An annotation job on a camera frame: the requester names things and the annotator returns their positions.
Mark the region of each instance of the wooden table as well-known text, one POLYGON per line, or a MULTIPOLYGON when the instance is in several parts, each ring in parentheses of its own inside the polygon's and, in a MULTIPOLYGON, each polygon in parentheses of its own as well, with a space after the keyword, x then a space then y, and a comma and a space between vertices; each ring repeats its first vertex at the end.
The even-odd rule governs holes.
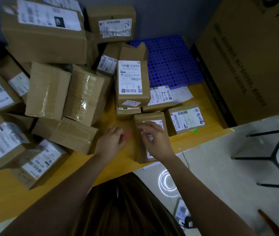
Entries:
MULTIPOLYGON (((184 135, 170 137, 170 142, 175 153, 185 151, 233 132, 231 129, 223 129, 201 84, 191 85, 189 89, 194 98, 186 101, 184 104, 191 102, 197 102, 199 104, 205 126, 200 128, 198 133, 192 131, 184 135)), ((95 127, 105 130, 114 125, 122 126, 126 131, 132 132, 133 129, 131 127, 131 121, 120 122, 115 119, 114 94, 112 94, 108 100, 102 119, 96 123, 95 127)), ((141 165, 133 160, 136 149, 136 140, 131 137, 118 156, 98 176, 94 185, 101 184, 148 165, 141 165)), ((74 152, 43 186, 30 191, 26 190, 10 174, 9 170, 0 170, 0 222, 18 216, 63 179, 82 166, 91 156, 74 152)))

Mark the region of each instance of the gray wall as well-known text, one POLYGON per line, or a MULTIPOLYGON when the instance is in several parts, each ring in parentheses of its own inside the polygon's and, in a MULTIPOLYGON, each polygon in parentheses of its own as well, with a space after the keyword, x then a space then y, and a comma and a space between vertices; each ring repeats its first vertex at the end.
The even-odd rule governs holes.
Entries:
MULTIPOLYGON (((221 0, 78 0, 83 6, 131 4, 137 12, 135 38, 185 35, 193 43, 221 0)), ((5 41, 0 30, 0 41, 5 41)))

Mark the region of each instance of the blue perforated plastic tray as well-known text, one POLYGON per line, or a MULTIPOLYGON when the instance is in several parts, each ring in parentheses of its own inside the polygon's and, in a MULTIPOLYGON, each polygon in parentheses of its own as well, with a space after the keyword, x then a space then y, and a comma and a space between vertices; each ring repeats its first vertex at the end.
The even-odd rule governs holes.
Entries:
POLYGON ((148 51, 150 87, 169 85, 171 89, 197 84, 203 77, 180 35, 131 40, 138 47, 144 42, 148 51))

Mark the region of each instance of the person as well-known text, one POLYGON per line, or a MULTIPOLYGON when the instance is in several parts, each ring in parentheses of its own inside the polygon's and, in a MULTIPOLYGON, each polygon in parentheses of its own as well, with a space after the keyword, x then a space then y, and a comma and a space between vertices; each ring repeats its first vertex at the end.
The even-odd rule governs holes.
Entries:
MULTIPOLYGON (((202 236, 256 235, 174 154, 161 126, 144 122, 139 128, 146 149, 169 171, 202 236)), ((20 214, 0 236, 184 235, 172 214, 134 173, 91 188, 125 144, 123 134, 113 127, 100 137, 94 155, 82 167, 20 214)))

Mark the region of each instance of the forearm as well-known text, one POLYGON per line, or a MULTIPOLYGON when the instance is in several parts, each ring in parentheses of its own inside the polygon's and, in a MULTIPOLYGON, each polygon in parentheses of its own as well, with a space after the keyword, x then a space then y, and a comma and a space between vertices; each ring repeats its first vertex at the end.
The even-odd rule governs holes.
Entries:
POLYGON ((163 162, 202 236, 248 236, 254 231, 178 158, 163 162))
POLYGON ((1 234, 60 235, 74 218, 94 181, 108 161, 94 155, 19 215, 1 234))

